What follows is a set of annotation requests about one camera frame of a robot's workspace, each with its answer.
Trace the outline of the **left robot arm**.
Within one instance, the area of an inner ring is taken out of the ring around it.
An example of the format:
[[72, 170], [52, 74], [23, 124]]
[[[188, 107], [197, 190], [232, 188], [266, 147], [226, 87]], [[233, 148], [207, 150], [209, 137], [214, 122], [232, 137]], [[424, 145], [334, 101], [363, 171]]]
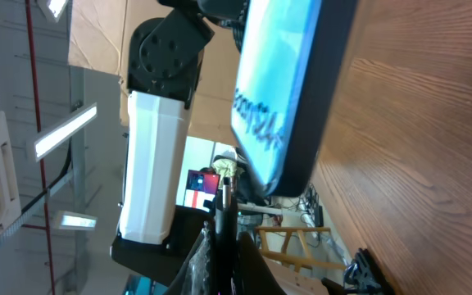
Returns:
[[201, 243], [213, 244], [209, 213], [175, 203], [188, 126], [214, 36], [209, 21], [245, 26], [246, 1], [166, 1], [170, 13], [129, 38], [129, 132], [123, 200], [111, 258], [179, 294]]

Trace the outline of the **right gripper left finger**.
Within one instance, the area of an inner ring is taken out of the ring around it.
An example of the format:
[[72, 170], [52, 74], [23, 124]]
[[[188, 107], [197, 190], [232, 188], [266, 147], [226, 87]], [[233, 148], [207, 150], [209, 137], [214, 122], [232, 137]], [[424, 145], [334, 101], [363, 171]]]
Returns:
[[212, 295], [216, 291], [215, 235], [205, 223], [166, 295]]

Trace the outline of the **Samsung Galaxy smartphone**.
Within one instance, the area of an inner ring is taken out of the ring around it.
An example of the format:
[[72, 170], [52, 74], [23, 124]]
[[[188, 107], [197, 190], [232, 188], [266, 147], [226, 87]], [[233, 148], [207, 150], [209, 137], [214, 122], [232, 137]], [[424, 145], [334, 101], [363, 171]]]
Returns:
[[250, 3], [230, 124], [256, 194], [296, 197], [309, 182], [359, 6]]

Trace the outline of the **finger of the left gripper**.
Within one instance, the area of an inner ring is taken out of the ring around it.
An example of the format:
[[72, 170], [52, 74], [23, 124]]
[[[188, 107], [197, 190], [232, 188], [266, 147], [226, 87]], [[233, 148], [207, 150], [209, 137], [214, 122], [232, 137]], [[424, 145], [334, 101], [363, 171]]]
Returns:
[[243, 8], [238, 15], [238, 19], [234, 22], [234, 42], [239, 52], [242, 51], [248, 7], [249, 0], [243, 0]]

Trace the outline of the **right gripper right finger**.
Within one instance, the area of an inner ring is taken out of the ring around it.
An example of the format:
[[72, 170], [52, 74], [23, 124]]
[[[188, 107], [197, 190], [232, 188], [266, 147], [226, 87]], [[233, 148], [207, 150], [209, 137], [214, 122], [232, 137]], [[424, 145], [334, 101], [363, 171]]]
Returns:
[[249, 233], [243, 232], [237, 240], [238, 294], [242, 295], [285, 295], [272, 275], [263, 256]]

